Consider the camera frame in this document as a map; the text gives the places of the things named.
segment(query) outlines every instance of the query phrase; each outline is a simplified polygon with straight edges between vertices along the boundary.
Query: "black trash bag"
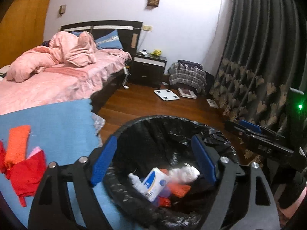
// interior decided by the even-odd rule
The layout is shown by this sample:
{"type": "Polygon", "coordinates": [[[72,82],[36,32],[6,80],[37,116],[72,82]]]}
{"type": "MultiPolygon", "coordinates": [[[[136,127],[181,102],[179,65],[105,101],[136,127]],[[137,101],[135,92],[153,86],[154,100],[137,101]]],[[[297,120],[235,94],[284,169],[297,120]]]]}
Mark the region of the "black trash bag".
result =
{"type": "Polygon", "coordinates": [[[216,187],[210,187],[202,174],[182,199],[171,197],[171,208],[157,208],[128,181],[128,174],[146,177],[152,168],[171,169],[184,163],[199,166],[191,149],[191,138],[199,134],[206,145],[221,156],[239,163],[236,151],[223,134],[205,124],[171,116],[148,116],[119,128],[117,150],[105,177],[104,186],[113,201],[144,227],[196,229],[210,211],[216,187]]]}

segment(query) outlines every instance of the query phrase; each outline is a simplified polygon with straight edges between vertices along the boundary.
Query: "bed frame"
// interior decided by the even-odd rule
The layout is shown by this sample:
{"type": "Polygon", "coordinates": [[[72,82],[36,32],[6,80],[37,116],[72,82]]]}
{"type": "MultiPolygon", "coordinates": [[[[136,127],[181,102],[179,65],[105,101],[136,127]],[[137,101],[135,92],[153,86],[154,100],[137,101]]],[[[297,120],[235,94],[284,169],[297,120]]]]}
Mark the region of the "bed frame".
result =
{"type": "MultiPolygon", "coordinates": [[[[137,51],[142,25],[143,23],[138,21],[91,21],[64,25],[61,27],[61,31],[87,31],[93,35],[94,39],[98,39],[117,29],[123,50],[130,53],[133,58],[137,51]]],[[[112,94],[120,88],[124,78],[124,71],[120,70],[117,73],[113,73],[103,83],[103,88],[95,92],[90,98],[93,106],[92,112],[98,113],[112,94]]]]}

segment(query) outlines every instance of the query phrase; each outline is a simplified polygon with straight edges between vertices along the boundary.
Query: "plaid shirt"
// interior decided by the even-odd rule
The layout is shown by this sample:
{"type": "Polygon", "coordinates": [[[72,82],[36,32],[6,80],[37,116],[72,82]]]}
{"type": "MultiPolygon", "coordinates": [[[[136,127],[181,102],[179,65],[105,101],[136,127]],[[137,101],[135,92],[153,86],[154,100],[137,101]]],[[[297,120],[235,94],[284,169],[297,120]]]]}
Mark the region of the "plaid shirt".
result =
{"type": "Polygon", "coordinates": [[[197,93],[204,90],[206,86],[206,73],[196,67],[174,63],[168,70],[169,84],[183,83],[196,88],[197,93]]]}

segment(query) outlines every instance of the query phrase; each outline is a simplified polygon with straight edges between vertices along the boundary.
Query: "wooden door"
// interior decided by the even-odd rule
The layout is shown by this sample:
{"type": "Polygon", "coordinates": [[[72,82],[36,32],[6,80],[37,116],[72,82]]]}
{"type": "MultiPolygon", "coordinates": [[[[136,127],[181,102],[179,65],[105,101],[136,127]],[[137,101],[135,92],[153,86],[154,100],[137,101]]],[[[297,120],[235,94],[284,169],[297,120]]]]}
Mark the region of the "wooden door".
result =
{"type": "Polygon", "coordinates": [[[49,0],[14,0],[0,22],[0,68],[43,41],[49,0]]]}

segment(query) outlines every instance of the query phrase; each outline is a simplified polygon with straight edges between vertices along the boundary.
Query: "nightstand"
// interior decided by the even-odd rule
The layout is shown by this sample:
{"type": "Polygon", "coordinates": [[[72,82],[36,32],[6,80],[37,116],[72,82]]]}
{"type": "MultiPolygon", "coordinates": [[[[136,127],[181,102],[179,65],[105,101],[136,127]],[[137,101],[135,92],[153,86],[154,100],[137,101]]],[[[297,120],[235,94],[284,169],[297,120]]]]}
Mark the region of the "nightstand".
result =
{"type": "Polygon", "coordinates": [[[136,54],[131,64],[129,82],[160,88],[166,63],[167,59],[162,56],[156,58],[136,54]]]}

